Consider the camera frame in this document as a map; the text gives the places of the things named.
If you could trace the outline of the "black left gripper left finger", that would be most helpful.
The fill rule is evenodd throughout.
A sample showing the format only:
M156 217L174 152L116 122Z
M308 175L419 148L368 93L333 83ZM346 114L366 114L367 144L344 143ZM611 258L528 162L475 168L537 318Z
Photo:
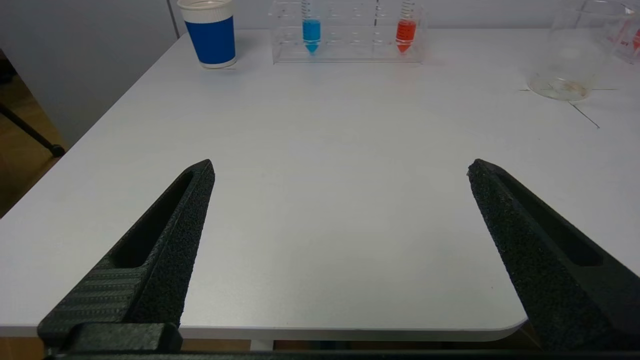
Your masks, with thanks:
M178 349L216 174L189 166L42 319L50 351Z

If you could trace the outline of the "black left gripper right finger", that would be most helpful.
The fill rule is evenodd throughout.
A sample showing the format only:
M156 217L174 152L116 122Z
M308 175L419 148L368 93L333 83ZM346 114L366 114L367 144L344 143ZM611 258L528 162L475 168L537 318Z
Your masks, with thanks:
M505 169L476 159L467 176L542 347L637 351L640 278Z

